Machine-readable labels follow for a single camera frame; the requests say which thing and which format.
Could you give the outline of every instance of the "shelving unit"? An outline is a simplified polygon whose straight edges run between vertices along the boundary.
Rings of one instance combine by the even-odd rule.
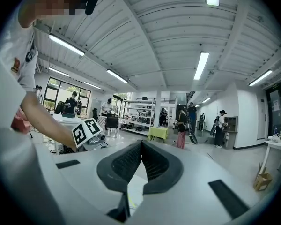
[[[135,117],[137,120],[138,118],[145,118],[145,119],[150,119],[149,123],[144,123],[144,122],[140,122],[140,121],[133,121],[133,120],[129,120],[126,118],[121,118],[121,124],[122,123],[133,123],[137,126],[142,126],[145,128],[149,128],[151,126],[151,121],[153,118],[153,101],[136,101],[136,100],[132,100],[132,101],[125,101],[126,103],[129,104],[129,106],[124,107],[126,110],[128,110],[126,113],[120,113],[120,117],[122,117],[122,115],[124,116],[128,116],[128,117]],[[136,106],[140,106],[140,107],[131,107],[131,104],[134,104]],[[133,114],[129,114],[129,110],[146,110],[146,111],[151,111],[151,116],[139,116],[139,115],[133,115]],[[135,131],[135,128],[131,128],[131,129],[127,129],[127,128],[122,128],[122,130],[126,130],[129,132],[134,132],[134,133],[138,133],[138,134],[143,134],[143,135],[148,135],[148,131]]]

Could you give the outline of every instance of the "white table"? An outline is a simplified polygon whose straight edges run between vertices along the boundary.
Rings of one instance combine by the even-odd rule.
[[[267,161],[267,157],[268,157],[268,154],[270,152],[270,149],[271,148],[275,148],[275,149],[279,149],[281,150],[281,142],[272,142],[272,141],[266,141],[267,143],[267,150],[266,150],[266,155],[264,157],[264,160],[263,160],[263,163],[262,163],[262,167],[259,171],[259,174],[261,174],[261,172],[264,170],[265,166],[266,166],[266,161]]]
[[[63,117],[61,114],[53,114],[52,117],[63,126],[74,127],[79,123],[81,123],[81,119],[77,117],[67,118],[67,117]],[[55,145],[56,155],[59,155],[59,148],[55,141],[54,141],[54,145]]]

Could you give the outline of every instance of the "window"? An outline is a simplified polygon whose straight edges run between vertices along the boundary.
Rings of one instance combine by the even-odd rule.
[[[46,88],[43,105],[47,109],[55,110],[58,102],[65,102],[74,91],[77,92],[76,100],[80,98],[82,102],[81,115],[86,116],[91,92],[51,77]]]

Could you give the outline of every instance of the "table covered with green cloth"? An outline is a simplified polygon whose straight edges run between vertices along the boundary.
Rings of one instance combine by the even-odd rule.
[[[166,127],[150,127],[149,133],[148,133],[148,138],[152,140],[154,137],[159,137],[162,138],[164,141],[168,136],[168,128]]]

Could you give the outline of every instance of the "shelf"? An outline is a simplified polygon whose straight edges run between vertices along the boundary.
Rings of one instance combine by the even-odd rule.
[[[131,117],[140,117],[140,118],[151,118],[151,117],[144,117],[144,116],[138,116],[138,115],[132,115],[132,114],[123,114],[124,116],[131,116]]]
[[[139,134],[143,134],[143,135],[148,135],[147,131],[135,131],[135,128],[131,128],[131,129],[127,129],[127,128],[122,128],[121,130],[126,130],[129,132],[133,132],[133,133],[139,133]]]
[[[131,100],[131,101],[124,101],[127,103],[143,103],[143,104],[153,104],[153,101],[148,100]]]
[[[140,125],[140,126],[150,127],[150,124],[148,124],[148,123],[137,122],[137,121],[132,121],[132,120],[123,119],[123,118],[122,118],[122,121],[134,123],[134,124],[137,124],[137,125]]]
[[[135,110],[147,110],[147,111],[151,111],[152,109],[150,108],[139,108],[139,107],[124,107],[127,109],[135,109]]]

